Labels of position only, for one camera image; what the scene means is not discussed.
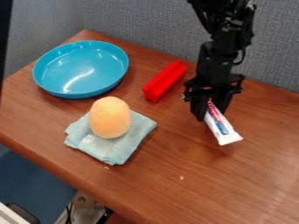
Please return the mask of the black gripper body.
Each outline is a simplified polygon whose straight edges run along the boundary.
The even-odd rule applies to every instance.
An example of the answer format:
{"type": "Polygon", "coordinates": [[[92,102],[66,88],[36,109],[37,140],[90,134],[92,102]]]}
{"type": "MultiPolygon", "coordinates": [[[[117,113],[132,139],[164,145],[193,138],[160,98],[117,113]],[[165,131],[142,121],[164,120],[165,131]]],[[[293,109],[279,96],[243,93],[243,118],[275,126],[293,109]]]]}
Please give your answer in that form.
{"type": "Polygon", "coordinates": [[[194,77],[184,83],[182,100],[190,102],[194,96],[205,95],[210,99],[221,89],[239,94],[241,91],[243,74],[231,72],[236,62],[239,50],[221,47],[214,41],[204,42],[200,46],[194,77]]]}

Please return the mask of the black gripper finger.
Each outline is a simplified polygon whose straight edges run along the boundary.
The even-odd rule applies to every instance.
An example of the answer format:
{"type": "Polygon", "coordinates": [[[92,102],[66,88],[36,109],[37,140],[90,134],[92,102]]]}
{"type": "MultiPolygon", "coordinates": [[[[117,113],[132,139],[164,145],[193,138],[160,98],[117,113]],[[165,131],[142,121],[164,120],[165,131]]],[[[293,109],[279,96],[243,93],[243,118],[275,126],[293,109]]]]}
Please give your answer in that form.
{"type": "Polygon", "coordinates": [[[229,102],[232,100],[232,96],[233,96],[233,92],[232,91],[229,91],[226,89],[221,89],[216,93],[216,96],[212,99],[212,103],[217,107],[217,109],[218,109],[221,114],[225,113],[225,110],[226,110],[226,108],[229,106],[229,102]]]}
{"type": "Polygon", "coordinates": [[[205,95],[194,96],[190,100],[190,113],[194,115],[197,121],[204,120],[206,113],[209,97],[205,95]]]}

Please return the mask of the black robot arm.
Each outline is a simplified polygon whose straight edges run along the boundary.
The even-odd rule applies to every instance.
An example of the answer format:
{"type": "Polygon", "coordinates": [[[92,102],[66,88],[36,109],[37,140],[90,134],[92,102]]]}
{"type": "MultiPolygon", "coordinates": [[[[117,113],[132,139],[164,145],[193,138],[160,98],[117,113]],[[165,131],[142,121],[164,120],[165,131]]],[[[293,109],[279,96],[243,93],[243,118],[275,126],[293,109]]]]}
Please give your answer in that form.
{"type": "Polygon", "coordinates": [[[232,73],[253,38],[255,0],[188,0],[210,41],[200,45],[196,75],[184,82],[182,100],[201,122],[208,101],[225,112],[235,94],[243,90],[245,76],[232,73]]]}

